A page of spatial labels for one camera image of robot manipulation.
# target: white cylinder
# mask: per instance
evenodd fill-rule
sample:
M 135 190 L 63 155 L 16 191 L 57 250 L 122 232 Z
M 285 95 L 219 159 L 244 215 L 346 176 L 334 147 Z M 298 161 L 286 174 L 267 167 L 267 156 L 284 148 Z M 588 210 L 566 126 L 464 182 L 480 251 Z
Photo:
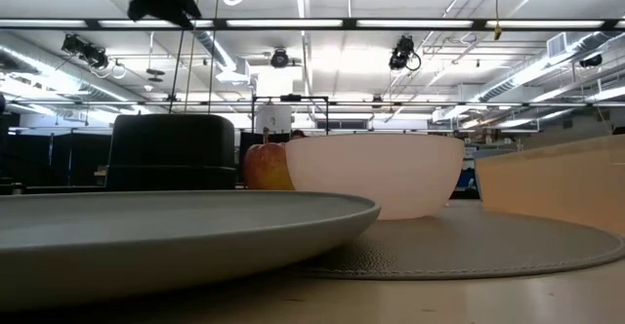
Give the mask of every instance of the white cylinder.
M 270 133 L 288 134 L 291 132 L 291 106 L 267 104 L 256 115 L 256 133 L 265 128 Z

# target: ductwork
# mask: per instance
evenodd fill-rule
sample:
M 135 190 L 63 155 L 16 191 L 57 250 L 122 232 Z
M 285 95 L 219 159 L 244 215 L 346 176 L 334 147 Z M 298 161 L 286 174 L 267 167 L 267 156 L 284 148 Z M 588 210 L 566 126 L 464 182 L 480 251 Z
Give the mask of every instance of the ductwork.
M 82 101 L 145 101 L 143 97 L 101 79 L 88 70 L 82 69 L 60 57 L 32 46 L 9 33 L 0 33 L 0 70 L 20 77 L 41 81 L 41 78 L 54 83 L 49 85 L 58 92 L 51 96 Z M 61 108 L 50 106 L 63 117 L 80 117 L 84 108 Z M 161 107 L 152 107 L 150 112 L 165 113 Z
M 249 84 L 251 82 L 249 63 L 242 58 L 233 60 L 226 50 L 217 42 L 213 34 L 208 31 L 194 31 L 193 36 L 199 42 L 206 53 L 208 53 L 216 66 L 222 71 L 216 76 L 217 80 L 222 83 L 240 85 Z
M 29 74 L 47 75 L 55 72 L 64 75 L 64 79 L 73 82 L 81 91 L 88 91 L 100 99 L 103 94 L 111 101 L 144 101 L 145 99 L 123 89 L 107 80 L 98 78 L 71 62 L 54 56 L 40 48 L 13 36 L 9 33 L 0 33 L 0 52 L 9 55 L 13 62 L 21 64 L 19 70 L 28 70 Z
M 529 61 L 515 67 L 505 77 L 495 79 L 482 88 L 475 97 L 477 101 L 489 101 L 503 93 L 535 80 L 564 62 L 581 61 L 595 53 L 599 47 L 623 35 L 622 32 L 562 33 L 557 37 L 565 40 L 562 52 L 550 55 L 550 50 L 541 52 Z

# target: plate rim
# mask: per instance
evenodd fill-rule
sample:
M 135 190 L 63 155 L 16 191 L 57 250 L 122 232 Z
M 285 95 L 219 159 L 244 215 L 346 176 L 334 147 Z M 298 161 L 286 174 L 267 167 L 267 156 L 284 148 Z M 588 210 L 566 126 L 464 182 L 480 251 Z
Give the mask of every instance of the plate rim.
M 49 193 L 49 194 L 38 194 L 38 195 L 8 195 L 8 196 L 0 196 L 0 210 L 2 209 L 2 201 L 7 199 L 44 199 L 44 198 L 61 198 L 61 197 L 84 197 L 84 196 L 109 196 L 113 195 L 142 195 L 142 194 L 242 194 L 242 193 L 260 193 L 260 194 L 296 194 L 296 195 L 308 195 L 308 196 L 317 196 L 317 197 L 334 197 L 334 198 L 342 198 L 347 200 L 352 200 L 358 203 L 366 204 L 369 208 L 357 212 L 352 213 L 340 217 L 335 218 L 326 218 L 323 220 L 316 220 L 312 222 L 300 222 L 300 223 L 290 223 L 285 225 L 272 225 L 272 226 L 261 226 L 254 228 L 241 229 L 236 231 L 226 231 L 220 233 L 213 234 L 193 234 L 193 235 L 182 235 L 182 236 L 173 236 L 173 237 L 158 237 L 158 238 L 147 238 L 147 239 L 137 239 L 137 240 L 114 240 L 114 241 L 96 241 L 96 242 L 84 242 L 84 243 L 74 243 L 74 244 L 56 244 L 56 245 L 30 245 L 30 246 L 19 246 L 19 247 L 2 247 L 0 246 L 0 256 L 8 255 L 8 254 L 19 254 L 19 253 L 31 253 L 31 252 L 46 252 L 46 251 L 58 251 L 58 250 L 74 250 L 74 249 L 85 249 L 85 248 L 96 248 L 96 247 L 124 247 L 124 246 L 144 246 L 149 244 L 162 244 L 167 242 L 178 242 L 178 241 L 196 241 L 196 240 L 206 240 L 210 238 L 221 238 L 225 236 L 234 236 L 234 235 L 242 235 L 242 234 L 253 234 L 258 232 L 266 232 L 273 230 L 283 230 L 290 228 L 299 228 L 304 226 L 315 226 L 324 223 L 335 223 L 344 220 L 357 219 L 360 217 L 365 217 L 368 215 L 375 216 L 371 223 L 374 223 L 378 216 L 380 215 L 381 206 L 377 202 L 360 196 L 349 195 L 349 194 L 341 194 L 341 193 L 331 193 L 331 192 L 314 192 L 314 191 L 289 191 L 289 190 L 180 190 L 180 191 L 115 191 L 115 192 L 79 192 L 79 193 Z

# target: table surface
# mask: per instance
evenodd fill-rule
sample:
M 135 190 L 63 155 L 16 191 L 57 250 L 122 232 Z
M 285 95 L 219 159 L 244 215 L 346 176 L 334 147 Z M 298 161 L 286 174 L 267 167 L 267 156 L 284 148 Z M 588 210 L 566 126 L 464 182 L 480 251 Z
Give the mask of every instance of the table surface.
M 450 201 L 452 208 L 476 205 Z M 621 324 L 624 299 L 625 261 L 485 280 L 362 281 L 269 273 L 108 304 L 27 313 L 9 322 Z

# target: gray placemat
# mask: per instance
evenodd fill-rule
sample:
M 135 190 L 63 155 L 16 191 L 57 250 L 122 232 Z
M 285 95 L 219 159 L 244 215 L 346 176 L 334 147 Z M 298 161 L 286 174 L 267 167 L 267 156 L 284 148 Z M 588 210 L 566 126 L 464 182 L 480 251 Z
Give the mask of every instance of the gray placemat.
M 447 208 L 436 217 L 376 222 L 355 242 L 287 271 L 349 279 L 466 279 L 574 270 L 624 257 L 622 237 L 589 226 Z

